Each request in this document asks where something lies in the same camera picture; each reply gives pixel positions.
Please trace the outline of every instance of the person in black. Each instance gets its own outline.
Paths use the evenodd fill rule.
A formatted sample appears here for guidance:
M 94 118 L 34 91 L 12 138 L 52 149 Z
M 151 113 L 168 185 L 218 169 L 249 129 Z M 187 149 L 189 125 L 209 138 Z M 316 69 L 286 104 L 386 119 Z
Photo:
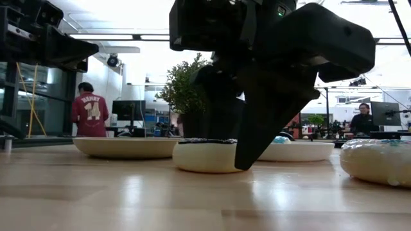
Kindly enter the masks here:
M 378 126 L 374 125 L 372 115 L 370 115 L 370 106 L 366 103 L 360 104 L 360 113 L 354 115 L 349 125 L 351 132 L 357 136 L 370 135 L 370 132 L 377 132 Z

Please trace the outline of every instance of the security camera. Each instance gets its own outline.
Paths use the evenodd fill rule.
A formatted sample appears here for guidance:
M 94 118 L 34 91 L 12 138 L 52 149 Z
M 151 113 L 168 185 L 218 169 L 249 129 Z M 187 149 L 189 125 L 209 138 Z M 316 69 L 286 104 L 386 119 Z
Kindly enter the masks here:
M 110 54 L 109 59 L 107 60 L 107 65 L 109 67 L 118 67 L 121 65 L 121 60 L 118 58 L 118 54 Z

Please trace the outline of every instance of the wooden table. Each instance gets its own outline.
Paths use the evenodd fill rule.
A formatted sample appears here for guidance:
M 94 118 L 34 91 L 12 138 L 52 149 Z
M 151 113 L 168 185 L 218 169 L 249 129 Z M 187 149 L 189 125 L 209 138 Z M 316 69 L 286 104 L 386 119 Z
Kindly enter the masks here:
M 205 175 L 171 160 L 87 158 L 74 146 L 13 150 L 0 155 L 1 230 L 411 230 L 411 191 L 350 179 L 338 152 Z

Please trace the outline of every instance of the computer monitor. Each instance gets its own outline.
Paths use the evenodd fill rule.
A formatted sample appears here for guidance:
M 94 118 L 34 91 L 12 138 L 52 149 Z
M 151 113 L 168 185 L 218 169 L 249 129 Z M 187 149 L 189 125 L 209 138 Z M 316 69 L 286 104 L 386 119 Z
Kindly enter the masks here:
M 142 121 L 146 110 L 145 100 L 115 100 L 112 113 L 118 121 Z
M 371 102 L 374 125 L 401 126 L 398 103 Z

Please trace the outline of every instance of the yellow cable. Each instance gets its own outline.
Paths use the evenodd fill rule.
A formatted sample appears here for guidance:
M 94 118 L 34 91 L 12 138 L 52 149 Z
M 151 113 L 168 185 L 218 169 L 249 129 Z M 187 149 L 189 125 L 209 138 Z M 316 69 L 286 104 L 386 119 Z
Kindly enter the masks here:
M 24 91 L 26 92 L 26 96 L 27 96 L 28 103 L 29 103 L 30 106 L 32 107 L 30 98 L 28 97 L 28 92 L 27 92 L 26 84 L 25 84 L 25 82 L 24 82 L 23 75 L 21 74 L 21 70 L 20 70 L 20 65 L 19 65 L 19 63 L 17 63 L 17 70 L 18 70 L 18 72 L 19 72 L 20 80 L 21 80 L 21 82 L 22 82 L 22 84 L 23 84 L 23 89 L 24 89 Z M 34 113 L 34 117 L 36 118 L 37 122 L 39 122 L 39 125 L 40 125 L 40 127 L 41 127 L 41 130 L 43 131 L 44 136 L 47 136 L 47 135 L 46 135 L 46 131 L 44 130 L 44 127 L 43 127 L 43 125 L 41 124 L 39 117 L 37 116 L 36 111 L 33 111 L 33 113 Z
M 37 67 L 36 64 L 34 68 L 34 80 L 33 80 L 33 94 L 31 94 L 31 109 L 30 109 L 30 125 L 28 127 L 28 137 L 31 137 L 31 129 L 33 128 L 33 112 L 34 112 L 34 92 L 36 90 L 36 81 L 37 81 Z

